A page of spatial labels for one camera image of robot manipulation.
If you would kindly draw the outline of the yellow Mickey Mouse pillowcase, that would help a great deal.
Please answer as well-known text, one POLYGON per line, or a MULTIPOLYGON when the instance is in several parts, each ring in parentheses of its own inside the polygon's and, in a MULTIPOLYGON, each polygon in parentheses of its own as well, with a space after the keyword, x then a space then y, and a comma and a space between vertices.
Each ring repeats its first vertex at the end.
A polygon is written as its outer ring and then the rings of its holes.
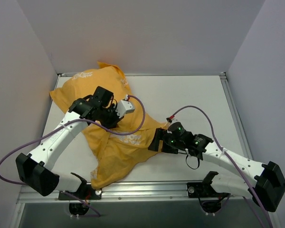
MULTIPOLYGON (((118 66, 102 62, 98 65, 98 69, 75 74, 61 88, 49 93, 62 112, 66 113, 76 99, 92 95, 98 86, 113 92, 117 101, 132 94, 126 76, 118 66)), ((91 171, 93 188, 103 188, 120 181, 135 165, 156 155, 156 152, 148 150, 155 131, 157 128, 168 128, 168 123, 160 123, 143 112, 137 100, 132 98, 131 102, 135 106, 135 111, 125 115, 114 131, 125 133, 136 130, 136 133, 115 135, 94 124, 82 131, 89 148, 98 160, 97 168, 91 171)))

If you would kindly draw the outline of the white pillow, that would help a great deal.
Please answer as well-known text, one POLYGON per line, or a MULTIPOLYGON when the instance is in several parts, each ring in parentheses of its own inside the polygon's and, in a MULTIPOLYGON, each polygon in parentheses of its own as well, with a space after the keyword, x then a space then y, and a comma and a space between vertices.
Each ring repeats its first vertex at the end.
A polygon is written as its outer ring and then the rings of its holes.
POLYGON ((94 159, 93 160, 93 169, 95 170, 98 167, 98 160, 94 159))

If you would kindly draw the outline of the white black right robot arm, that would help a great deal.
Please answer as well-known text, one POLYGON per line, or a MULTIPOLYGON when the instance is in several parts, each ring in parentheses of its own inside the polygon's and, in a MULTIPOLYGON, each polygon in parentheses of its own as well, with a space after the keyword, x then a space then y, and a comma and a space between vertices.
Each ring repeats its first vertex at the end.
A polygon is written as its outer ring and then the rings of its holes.
POLYGON ((213 163, 237 175, 234 178, 210 171, 201 185, 202 192, 207 196, 215 193, 244 196, 252 198, 266 211, 275 212, 285 193, 285 177, 278 164, 272 161, 264 164, 220 149, 211 138, 193 134, 180 126, 173 131, 156 129, 148 150, 173 154, 183 151, 198 161, 213 163))

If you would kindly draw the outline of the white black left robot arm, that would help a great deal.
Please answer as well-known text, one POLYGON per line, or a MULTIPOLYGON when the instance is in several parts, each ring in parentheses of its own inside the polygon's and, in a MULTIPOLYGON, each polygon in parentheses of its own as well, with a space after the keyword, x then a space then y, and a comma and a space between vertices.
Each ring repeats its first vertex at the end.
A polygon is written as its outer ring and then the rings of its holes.
POLYGON ((69 191, 75 199, 86 195, 83 180, 75 175, 63 177, 52 169, 66 147, 73 139, 90 125, 90 121, 98 121, 107 128, 115 128, 124 117, 128 102, 121 100, 113 103, 114 94, 102 87, 97 87, 93 95, 75 100, 64 118, 55 128, 54 134, 42 140, 39 146, 27 155, 21 153, 16 158, 16 166, 20 180, 47 196, 54 190, 69 191))

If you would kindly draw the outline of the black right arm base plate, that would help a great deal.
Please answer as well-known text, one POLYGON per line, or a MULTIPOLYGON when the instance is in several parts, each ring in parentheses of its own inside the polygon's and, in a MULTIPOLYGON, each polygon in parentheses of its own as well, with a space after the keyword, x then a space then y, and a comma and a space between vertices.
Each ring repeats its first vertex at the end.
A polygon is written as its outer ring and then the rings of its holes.
POLYGON ((187 194, 189 198, 223 198, 229 193, 218 193, 209 184, 202 184, 202 182, 188 182, 187 194))

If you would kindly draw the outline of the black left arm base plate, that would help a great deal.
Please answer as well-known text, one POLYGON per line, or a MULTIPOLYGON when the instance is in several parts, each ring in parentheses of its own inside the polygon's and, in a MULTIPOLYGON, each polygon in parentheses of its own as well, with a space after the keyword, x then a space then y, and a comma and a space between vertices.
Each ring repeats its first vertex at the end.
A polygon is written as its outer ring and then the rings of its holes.
POLYGON ((102 198, 102 190, 101 189, 93 189, 91 184, 83 184, 79 187, 76 192, 59 192, 58 199, 59 200, 74 200, 73 197, 69 196, 71 194, 74 197, 77 197, 81 200, 100 200, 102 198))

